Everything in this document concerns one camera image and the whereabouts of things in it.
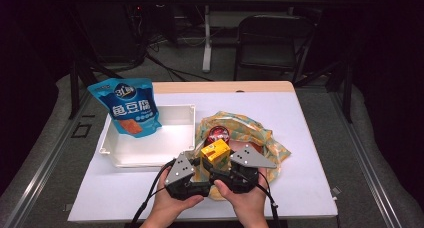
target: chair seat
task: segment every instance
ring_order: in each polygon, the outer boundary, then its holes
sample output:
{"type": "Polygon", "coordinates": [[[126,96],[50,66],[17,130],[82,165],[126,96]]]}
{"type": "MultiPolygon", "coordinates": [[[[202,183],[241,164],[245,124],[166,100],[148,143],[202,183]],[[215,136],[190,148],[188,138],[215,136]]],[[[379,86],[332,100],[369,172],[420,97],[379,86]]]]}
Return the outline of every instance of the chair seat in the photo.
{"type": "Polygon", "coordinates": [[[294,47],[290,44],[244,44],[240,54],[240,66],[244,68],[293,70],[296,64],[294,47]]]}

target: metal track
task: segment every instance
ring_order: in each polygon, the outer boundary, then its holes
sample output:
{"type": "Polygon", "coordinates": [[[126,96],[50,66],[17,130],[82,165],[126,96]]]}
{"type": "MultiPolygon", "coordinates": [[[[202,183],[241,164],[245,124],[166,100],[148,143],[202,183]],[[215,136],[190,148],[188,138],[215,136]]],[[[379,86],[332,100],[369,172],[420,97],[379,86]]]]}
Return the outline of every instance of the metal track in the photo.
{"type": "Polygon", "coordinates": [[[365,179],[368,183],[368,186],[371,190],[372,195],[380,209],[381,215],[386,222],[387,227],[391,228],[400,228],[402,225],[400,224],[399,219],[396,216],[395,211],[390,203],[386,192],[378,179],[378,176],[368,158],[368,154],[364,149],[359,136],[356,133],[355,127],[353,124],[349,123],[342,111],[342,101],[337,93],[331,92],[329,93],[331,101],[333,102],[334,107],[340,117],[340,120],[343,122],[346,130],[349,133],[350,138],[354,144],[355,155],[358,160],[359,166],[365,176],[365,179]]]}
{"type": "Polygon", "coordinates": [[[61,134],[59,135],[59,139],[55,146],[44,158],[43,163],[41,163],[15,209],[10,214],[9,219],[4,226],[5,228],[17,228],[23,226],[25,219],[37,201],[38,196],[40,195],[45,184],[47,183],[47,180],[52,174],[60,156],[62,155],[64,149],[67,147],[67,144],[69,143],[69,139],[67,138],[78,123],[78,118],[85,110],[90,97],[91,96],[89,92],[85,92],[82,95],[81,106],[78,113],[73,120],[68,121],[61,134]]]}

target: person's right hand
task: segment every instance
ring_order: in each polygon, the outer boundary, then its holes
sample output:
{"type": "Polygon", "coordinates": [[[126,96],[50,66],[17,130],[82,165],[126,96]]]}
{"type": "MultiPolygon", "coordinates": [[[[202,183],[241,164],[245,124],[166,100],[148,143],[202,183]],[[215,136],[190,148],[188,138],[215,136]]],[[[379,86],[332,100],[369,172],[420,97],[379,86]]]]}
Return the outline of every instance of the person's right hand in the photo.
{"type": "MultiPolygon", "coordinates": [[[[265,168],[259,168],[259,172],[266,175],[265,168]]],[[[268,189],[267,183],[261,175],[259,175],[258,183],[268,189]]],[[[255,187],[248,193],[235,194],[220,180],[215,180],[214,184],[222,197],[233,205],[234,212],[245,228],[268,227],[264,216],[266,195],[262,190],[255,187]]]]}

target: human hand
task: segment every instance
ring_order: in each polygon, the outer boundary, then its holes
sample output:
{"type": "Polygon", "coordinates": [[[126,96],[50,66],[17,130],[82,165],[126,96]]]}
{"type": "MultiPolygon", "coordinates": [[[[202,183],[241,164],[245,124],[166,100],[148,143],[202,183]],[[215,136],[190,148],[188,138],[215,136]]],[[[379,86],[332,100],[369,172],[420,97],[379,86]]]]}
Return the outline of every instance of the human hand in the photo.
{"type": "MultiPolygon", "coordinates": [[[[259,172],[266,175],[265,168],[259,168],[259,172]]],[[[259,175],[258,183],[265,189],[268,188],[264,177],[261,175],[259,175]]],[[[214,184],[218,188],[222,197],[227,199],[233,205],[234,212],[236,213],[240,223],[245,228],[268,227],[264,215],[266,195],[262,190],[255,187],[248,193],[235,194],[221,180],[215,180],[214,184]]]]}
{"type": "MultiPolygon", "coordinates": [[[[165,186],[165,179],[168,176],[170,169],[171,168],[169,167],[168,169],[164,170],[164,172],[160,176],[156,188],[157,190],[162,189],[165,186]]],[[[197,205],[202,200],[203,196],[201,195],[192,196],[183,201],[177,200],[172,198],[166,190],[159,191],[155,195],[155,201],[153,204],[152,211],[150,212],[147,219],[140,226],[140,228],[168,227],[181,214],[181,212],[197,205]]]]}

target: blue snack bag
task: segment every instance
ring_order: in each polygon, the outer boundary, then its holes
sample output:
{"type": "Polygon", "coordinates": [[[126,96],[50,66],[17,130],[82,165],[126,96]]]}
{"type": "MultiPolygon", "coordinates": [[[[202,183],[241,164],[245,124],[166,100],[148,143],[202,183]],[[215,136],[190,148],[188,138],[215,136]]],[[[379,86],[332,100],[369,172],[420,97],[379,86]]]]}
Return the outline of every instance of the blue snack bag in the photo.
{"type": "Polygon", "coordinates": [[[162,126],[150,79],[110,78],[87,89],[108,108],[120,134],[139,138],[155,133],[162,126]]]}

